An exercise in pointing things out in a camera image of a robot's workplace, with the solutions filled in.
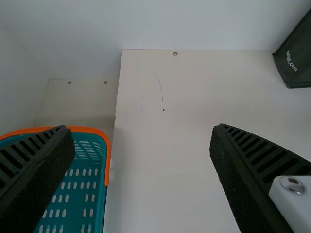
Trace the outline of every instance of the white panel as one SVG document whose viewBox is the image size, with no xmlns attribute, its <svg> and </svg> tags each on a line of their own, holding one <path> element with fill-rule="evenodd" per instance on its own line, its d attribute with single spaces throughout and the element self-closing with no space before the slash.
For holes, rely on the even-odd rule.
<svg viewBox="0 0 311 233">
<path fill-rule="evenodd" d="M 269 52 L 123 51 L 105 232 L 238 233 L 209 157 L 213 126 L 311 160 L 310 99 L 285 87 Z"/>
<path fill-rule="evenodd" d="M 50 79 L 36 126 L 86 126 L 112 140 L 118 81 Z"/>
<path fill-rule="evenodd" d="M 309 0 L 2 0 L 0 17 L 60 78 L 118 78 L 121 49 L 275 50 Z"/>
<path fill-rule="evenodd" d="M 0 25 L 0 135 L 34 125 L 48 73 Z"/>
</svg>

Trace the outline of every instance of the screw head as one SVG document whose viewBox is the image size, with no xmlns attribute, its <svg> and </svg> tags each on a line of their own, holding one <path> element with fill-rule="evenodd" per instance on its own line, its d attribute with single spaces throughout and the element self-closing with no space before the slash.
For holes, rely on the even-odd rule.
<svg viewBox="0 0 311 233">
<path fill-rule="evenodd" d="M 283 176 L 280 178 L 280 183 L 283 188 L 291 193 L 303 194 L 305 192 L 305 186 L 299 179 L 295 177 Z"/>
</svg>

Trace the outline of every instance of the black ribbed plastic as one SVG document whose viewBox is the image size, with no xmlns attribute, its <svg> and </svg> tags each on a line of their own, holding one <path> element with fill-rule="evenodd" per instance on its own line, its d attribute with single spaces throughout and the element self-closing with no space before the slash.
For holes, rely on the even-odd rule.
<svg viewBox="0 0 311 233">
<path fill-rule="evenodd" d="M 311 175 L 311 163 L 262 137 L 220 124 L 210 157 L 242 233 L 292 233 L 268 196 L 280 175 Z"/>
<path fill-rule="evenodd" d="M 311 163 L 291 151 L 247 131 L 220 124 L 266 194 L 276 176 L 311 175 Z"/>
<path fill-rule="evenodd" d="M 0 231 L 31 233 L 74 159 L 71 131 L 58 126 L 0 148 Z"/>
</svg>

